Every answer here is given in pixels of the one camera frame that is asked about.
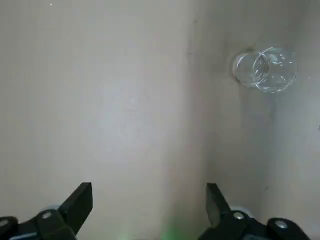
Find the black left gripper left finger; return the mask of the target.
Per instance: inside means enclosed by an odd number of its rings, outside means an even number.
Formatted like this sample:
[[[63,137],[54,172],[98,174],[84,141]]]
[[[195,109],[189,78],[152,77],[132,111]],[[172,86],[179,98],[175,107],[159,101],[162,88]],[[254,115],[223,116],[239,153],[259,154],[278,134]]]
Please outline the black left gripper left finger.
[[[49,208],[19,223],[14,216],[0,218],[2,240],[76,240],[93,209],[93,189],[82,182],[57,209]]]

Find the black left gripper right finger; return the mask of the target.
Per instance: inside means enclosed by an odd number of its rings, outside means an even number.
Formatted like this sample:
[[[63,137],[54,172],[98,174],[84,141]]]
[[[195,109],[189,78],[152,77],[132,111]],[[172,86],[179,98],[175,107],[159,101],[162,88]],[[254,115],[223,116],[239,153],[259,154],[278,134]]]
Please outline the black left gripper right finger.
[[[200,240],[309,240],[293,221],[270,218],[262,224],[243,210],[232,210],[215,183],[206,184],[206,213],[210,222]]]

